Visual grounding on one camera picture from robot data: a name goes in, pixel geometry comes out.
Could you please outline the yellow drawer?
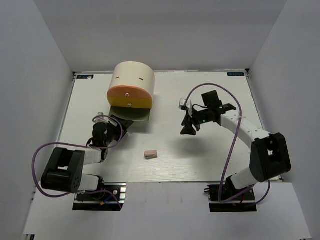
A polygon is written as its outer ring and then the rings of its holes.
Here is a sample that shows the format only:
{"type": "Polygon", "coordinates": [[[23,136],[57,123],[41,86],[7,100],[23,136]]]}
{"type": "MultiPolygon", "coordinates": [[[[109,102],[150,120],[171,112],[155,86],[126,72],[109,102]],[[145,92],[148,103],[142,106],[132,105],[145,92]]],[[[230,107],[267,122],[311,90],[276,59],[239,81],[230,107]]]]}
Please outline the yellow drawer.
{"type": "Polygon", "coordinates": [[[108,102],[112,107],[136,109],[151,109],[153,107],[151,98],[109,97],[108,102]]]}

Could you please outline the orange top drawer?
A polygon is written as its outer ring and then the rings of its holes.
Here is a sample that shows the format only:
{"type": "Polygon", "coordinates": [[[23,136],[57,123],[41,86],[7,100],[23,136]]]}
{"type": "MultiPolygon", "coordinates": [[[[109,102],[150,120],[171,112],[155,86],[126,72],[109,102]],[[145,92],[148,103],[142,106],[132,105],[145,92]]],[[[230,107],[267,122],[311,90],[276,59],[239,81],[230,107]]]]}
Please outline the orange top drawer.
{"type": "Polygon", "coordinates": [[[129,98],[133,99],[151,99],[152,96],[144,89],[136,86],[117,85],[111,87],[107,91],[107,97],[124,98],[129,94],[129,98]]]}

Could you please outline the pink correction tape dispenser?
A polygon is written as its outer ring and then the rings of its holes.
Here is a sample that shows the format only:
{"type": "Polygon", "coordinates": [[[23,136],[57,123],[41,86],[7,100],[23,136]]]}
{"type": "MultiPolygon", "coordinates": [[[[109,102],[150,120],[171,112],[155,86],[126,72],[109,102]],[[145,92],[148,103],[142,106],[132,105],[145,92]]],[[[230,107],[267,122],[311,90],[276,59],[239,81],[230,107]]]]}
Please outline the pink correction tape dispenser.
{"type": "Polygon", "coordinates": [[[158,157],[158,152],[157,150],[146,150],[144,152],[144,158],[145,159],[154,159],[158,157]]]}

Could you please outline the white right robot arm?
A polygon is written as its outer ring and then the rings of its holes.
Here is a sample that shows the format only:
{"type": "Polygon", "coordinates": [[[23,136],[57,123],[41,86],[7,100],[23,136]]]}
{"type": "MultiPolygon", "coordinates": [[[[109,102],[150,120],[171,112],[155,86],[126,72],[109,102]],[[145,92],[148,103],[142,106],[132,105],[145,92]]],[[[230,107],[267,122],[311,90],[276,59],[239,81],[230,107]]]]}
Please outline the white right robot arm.
{"type": "Polygon", "coordinates": [[[181,123],[181,135],[194,136],[202,124],[216,123],[234,134],[234,138],[226,159],[229,164],[236,140],[240,139],[250,149],[249,167],[226,176],[227,167],[222,171],[219,190],[236,200],[246,189],[257,183],[266,182],[291,170],[291,162],[285,137],[281,133],[271,134],[258,128],[242,115],[240,104],[223,104],[216,90],[201,95],[203,105],[196,110],[191,99],[182,98],[179,108],[186,112],[181,123]]]}

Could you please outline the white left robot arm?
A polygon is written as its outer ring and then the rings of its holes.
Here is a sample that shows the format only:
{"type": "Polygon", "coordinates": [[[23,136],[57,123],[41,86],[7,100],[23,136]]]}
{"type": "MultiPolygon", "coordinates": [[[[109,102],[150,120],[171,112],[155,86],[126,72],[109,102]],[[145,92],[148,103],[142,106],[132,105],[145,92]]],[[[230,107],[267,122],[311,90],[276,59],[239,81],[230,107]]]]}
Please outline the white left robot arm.
{"type": "Polygon", "coordinates": [[[93,125],[92,137],[81,150],[70,150],[55,147],[40,184],[43,189],[64,193],[88,192],[94,199],[105,196],[106,187],[100,184],[103,179],[97,175],[84,174],[85,165],[103,163],[109,153],[112,142],[119,143],[133,124],[131,120],[117,118],[114,115],[110,121],[97,120],[93,125]]]}

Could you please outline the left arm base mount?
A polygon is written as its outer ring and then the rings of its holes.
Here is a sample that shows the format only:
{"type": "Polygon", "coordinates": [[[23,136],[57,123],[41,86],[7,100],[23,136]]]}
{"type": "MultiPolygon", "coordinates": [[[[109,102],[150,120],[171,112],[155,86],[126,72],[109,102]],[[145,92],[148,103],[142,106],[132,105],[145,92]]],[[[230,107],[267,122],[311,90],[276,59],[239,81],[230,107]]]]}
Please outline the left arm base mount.
{"type": "Polygon", "coordinates": [[[126,183],[101,183],[98,193],[76,194],[73,211],[119,212],[125,203],[126,183]]]}

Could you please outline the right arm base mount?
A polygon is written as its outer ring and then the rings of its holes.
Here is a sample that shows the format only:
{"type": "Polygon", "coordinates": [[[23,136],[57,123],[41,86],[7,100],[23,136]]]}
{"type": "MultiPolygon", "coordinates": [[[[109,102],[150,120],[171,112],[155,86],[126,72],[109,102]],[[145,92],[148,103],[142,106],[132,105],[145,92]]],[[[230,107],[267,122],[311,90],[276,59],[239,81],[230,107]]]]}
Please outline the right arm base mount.
{"type": "Polygon", "coordinates": [[[242,213],[257,211],[256,198],[252,189],[226,203],[220,203],[218,200],[218,184],[208,185],[203,192],[208,196],[209,211],[211,213],[242,213]]]}

